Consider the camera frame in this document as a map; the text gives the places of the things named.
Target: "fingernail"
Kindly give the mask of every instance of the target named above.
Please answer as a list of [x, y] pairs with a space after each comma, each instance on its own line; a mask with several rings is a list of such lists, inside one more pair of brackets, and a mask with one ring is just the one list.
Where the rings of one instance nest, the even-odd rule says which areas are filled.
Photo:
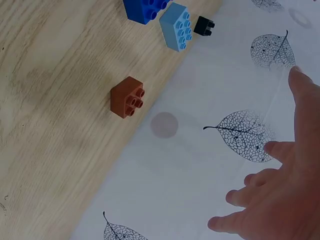
[[208, 224], [207, 224], [208, 228], [211, 229], [211, 230], [215, 229], [215, 226], [216, 226], [217, 222], [218, 222], [218, 217], [217, 216], [212, 217], [208, 221]]
[[225, 196], [225, 201], [227, 202], [227, 203], [231, 203], [231, 201], [232, 201], [232, 195], [236, 192], [237, 190], [231, 190], [231, 191], [229, 191], [227, 194], [226, 194], [226, 196]]
[[294, 70], [296, 70], [296, 71], [298, 71], [298, 72], [302, 73], [302, 70], [301, 70], [301, 68], [300, 68], [299, 66], [294, 66]]

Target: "wood grain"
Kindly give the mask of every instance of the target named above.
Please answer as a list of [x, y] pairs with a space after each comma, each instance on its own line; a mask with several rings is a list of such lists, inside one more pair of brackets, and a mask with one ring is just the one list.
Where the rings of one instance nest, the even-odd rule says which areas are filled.
[[[194, 26], [221, 1], [177, 2]], [[158, 19], [127, 20], [121, 0], [0, 0], [1, 240], [69, 239], [187, 52], [166, 47]], [[146, 94], [123, 120], [109, 91], [127, 76]]]

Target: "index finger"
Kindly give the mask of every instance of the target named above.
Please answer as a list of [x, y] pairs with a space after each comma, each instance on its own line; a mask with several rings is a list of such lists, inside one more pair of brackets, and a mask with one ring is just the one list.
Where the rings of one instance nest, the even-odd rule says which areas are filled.
[[303, 96], [315, 89], [314, 82], [310, 77], [302, 73], [300, 67], [294, 66], [289, 73], [289, 86], [295, 103]]
[[208, 228], [218, 233], [238, 234], [241, 230], [243, 212], [234, 212], [228, 216], [215, 216], [208, 222]]

